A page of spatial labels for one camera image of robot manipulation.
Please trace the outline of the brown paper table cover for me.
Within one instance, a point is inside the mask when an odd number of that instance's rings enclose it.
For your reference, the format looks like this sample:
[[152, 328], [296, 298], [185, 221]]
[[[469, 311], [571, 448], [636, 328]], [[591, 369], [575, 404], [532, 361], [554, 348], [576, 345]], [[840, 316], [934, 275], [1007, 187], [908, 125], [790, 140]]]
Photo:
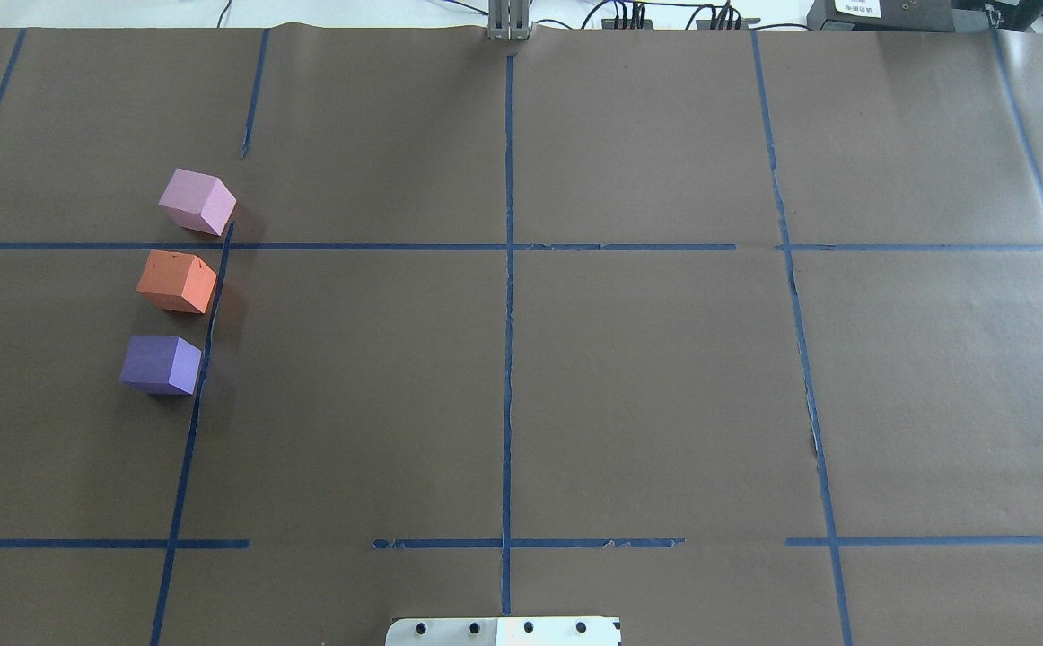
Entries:
[[[758, 35], [793, 244], [1043, 244], [1043, 34]], [[0, 645], [843, 645], [780, 242], [748, 33], [0, 30]], [[793, 260], [854, 645], [1043, 645], [1043, 252]]]

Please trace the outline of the crossing blue tape strip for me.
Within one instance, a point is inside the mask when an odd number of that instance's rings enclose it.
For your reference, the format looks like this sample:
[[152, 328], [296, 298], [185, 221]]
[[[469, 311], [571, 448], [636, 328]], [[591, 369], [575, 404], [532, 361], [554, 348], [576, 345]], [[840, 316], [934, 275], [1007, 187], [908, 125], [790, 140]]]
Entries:
[[779, 244], [777, 252], [1043, 252], [1043, 244]]

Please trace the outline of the black power strip left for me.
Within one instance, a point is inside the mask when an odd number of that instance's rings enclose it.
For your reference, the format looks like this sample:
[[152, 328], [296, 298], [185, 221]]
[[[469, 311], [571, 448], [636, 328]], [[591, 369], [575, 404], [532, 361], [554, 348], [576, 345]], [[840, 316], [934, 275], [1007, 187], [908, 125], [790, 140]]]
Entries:
[[616, 15], [600, 21], [603, 30], [640, 31], [653, 30], [653, 22], [647, 16], [647, 5], [621, 5]]

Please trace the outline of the black power strip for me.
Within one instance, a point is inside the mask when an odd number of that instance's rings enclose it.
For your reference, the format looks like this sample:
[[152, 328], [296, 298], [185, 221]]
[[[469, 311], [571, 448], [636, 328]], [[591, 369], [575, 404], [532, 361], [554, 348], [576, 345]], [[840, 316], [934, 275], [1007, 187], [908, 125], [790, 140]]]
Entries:
[[653, 30], [653, 22], [647, 16], [647, 5], [621, 5], [616, 15], [600, 21], [603, 30], [640, 31]]
[[760, 18], [743, 16], [727, 5], [707, 4], [692, 13], [687, 29], [698, 31], [739, 31], [760, 25]]

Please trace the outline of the white metal mounting plate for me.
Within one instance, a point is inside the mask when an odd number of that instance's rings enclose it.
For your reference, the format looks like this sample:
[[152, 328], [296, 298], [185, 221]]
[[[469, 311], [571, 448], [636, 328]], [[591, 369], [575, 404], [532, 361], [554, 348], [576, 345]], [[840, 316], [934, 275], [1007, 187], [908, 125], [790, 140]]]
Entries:
[[620, 645], [620, 620], [605, 616], [401, 618], [386, 645]]

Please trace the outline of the pink foam cube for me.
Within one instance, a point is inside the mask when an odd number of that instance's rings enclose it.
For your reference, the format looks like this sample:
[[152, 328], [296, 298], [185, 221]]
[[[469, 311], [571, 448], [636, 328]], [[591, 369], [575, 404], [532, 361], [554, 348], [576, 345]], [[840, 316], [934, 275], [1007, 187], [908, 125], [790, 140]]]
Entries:
[[159, 207], [174, 223], [190, 231], [221, 237], [231, 224], [237, 197], [218, 177], [174, 169]]

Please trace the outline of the orange foam cube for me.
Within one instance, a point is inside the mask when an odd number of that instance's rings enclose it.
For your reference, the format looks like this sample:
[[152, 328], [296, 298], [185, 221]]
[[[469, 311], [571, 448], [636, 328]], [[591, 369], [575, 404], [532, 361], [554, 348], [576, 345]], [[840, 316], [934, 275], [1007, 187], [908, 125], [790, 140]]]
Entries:
[[197, 255], [153, 249], [136, 291], [161, 310], [207, 314], [217, 274]]

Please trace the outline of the black power strip right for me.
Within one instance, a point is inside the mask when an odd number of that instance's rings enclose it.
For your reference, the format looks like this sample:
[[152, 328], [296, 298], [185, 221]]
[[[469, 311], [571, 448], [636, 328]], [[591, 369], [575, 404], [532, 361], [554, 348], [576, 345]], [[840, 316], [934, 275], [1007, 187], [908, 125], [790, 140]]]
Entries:
[[707, 4], [692, 13], [687, 29], [698, 31], [739, 31], [760, 25], [760, 18], [743, 16], [727, 5]]

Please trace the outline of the purple foam cube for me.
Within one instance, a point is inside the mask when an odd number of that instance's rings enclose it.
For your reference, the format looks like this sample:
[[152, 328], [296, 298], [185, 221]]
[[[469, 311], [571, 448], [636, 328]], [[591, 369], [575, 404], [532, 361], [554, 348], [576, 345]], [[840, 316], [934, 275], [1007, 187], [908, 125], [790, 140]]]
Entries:
[[202, 351], [181, 336], [131, 336], [119, 383], [153, 396], [192, 396]]

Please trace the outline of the long blue tape strip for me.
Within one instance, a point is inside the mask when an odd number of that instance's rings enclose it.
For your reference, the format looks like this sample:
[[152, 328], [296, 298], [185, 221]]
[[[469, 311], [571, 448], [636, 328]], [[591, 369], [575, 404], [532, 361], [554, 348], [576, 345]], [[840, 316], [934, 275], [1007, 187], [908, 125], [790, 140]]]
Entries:
[[840, 543], [838, 543], [836, 539], [832, 484], [829, 479], [827, 453], [824, 447], [824, 437], [822, 437], [822, 430], [820, 426], [820, 409], [818, 408], [816, 391], [814, 391], [811, 356], [808, 343], [806, 343], [806, 331], [804, 327], [802, 303], [800, 294], [798, 293], [791, 224], [789, 224], [789, 212], [787, 208], [785, 208], [784, 193], [783, 188], [781, 188], [779, 176], [779, 165], [777, 165], [776, 136], [772, 122], [771, 109], [769, 109], [762, 45], [760, 45], [759, 35], [755, 31], [749, 32], [749, 37], [752, 56], [754, 57], [759, 106], [760, 110], [762, 110], [762, 126], [765, 130], [765, 148], [767, 148], [769, 164], [769, 180], [771, 180], [773, 196], [775, 197], [777, 228], [779, 228], [781, 238], [779, 250], [783, 254], [785, 281], [787, 282], [789, 298], [791, 298], [791, 311], [793, 314], [793, 331], [795, 331], [798, 361], [800, 361], [803, 376], [806, 414], [808, 414], [811, 429], [814, 463], [816, 463], [819, 495], [822, 506], [822, 519], [824, 519], [825, 525], [825, 539], [822, 540], [822, 544], [827, 549], [830, 560], [830, 569], [832, 569], [841, 641], [843, 645], [854, 645], [853, 626], [851, 625], [848, 606], [848, 593], [846, 593], [845, 575], [843, 575], [842, 553]]

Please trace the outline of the black electronics box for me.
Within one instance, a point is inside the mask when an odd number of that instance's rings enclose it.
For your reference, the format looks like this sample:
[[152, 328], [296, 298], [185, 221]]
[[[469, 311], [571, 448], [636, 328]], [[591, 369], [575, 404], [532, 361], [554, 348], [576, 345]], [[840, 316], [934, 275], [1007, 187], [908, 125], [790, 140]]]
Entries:
[[952, 1], [812, 1], [814, 31], [955, 31]]

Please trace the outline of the grey aluminium frame post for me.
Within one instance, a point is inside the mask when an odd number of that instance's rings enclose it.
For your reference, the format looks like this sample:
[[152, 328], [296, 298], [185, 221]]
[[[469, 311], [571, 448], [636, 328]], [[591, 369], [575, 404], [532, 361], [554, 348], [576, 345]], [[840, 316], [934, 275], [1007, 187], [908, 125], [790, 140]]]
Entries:
[[490, 41], [529, 40], [532, 34], [529, 0], [490, 0], [487, 35]]

